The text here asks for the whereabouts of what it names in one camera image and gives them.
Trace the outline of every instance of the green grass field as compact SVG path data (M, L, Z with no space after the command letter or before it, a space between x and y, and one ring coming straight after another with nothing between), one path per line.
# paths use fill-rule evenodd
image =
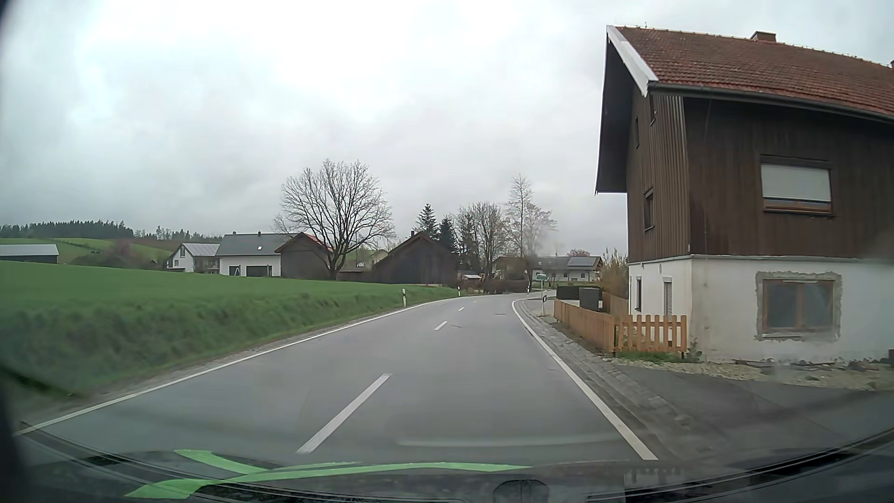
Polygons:
M0 261L0 362L89 393L450 288Z

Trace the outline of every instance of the utility box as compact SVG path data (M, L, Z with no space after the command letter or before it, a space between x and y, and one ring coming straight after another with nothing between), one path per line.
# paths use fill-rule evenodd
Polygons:
M580 307L590 311L604 311L602 288L581 288L578 295L580 296Z

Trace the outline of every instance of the gray roof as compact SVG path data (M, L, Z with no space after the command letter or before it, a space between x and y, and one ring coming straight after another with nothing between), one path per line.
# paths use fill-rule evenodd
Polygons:
M55 244L0 244L0 257L58 256Z
M184 243L187 252L193 257L214 257L217 253L217 243Z
M568 259L568 267L592 268L598 257L571 257Z
M534 269L565 269L568 266L568 257L537 257L534 259Z
M215 255L275 255L289 238L288 234L226 234Z

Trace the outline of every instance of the wooden picket fence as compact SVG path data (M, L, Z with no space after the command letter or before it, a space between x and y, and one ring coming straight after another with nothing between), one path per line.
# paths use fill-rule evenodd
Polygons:
M688 348L686 315L639 314L635 318L629 315L616 318L560 300L554 302L555 319L606 353L685 353Z

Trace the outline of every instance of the tree line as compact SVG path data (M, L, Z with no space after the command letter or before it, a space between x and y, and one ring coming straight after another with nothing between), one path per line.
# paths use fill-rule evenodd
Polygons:
M0 238L56 238L56 237L84 237L90 239L130 239L146 238L174 241L208 241L220 242L221 236L192 233L181 229L172 229L158 226L154 233L146 230L134 230L121 222L112 220L70 220L68 222L37 222L33 224L15 225L3 224L0 226Z

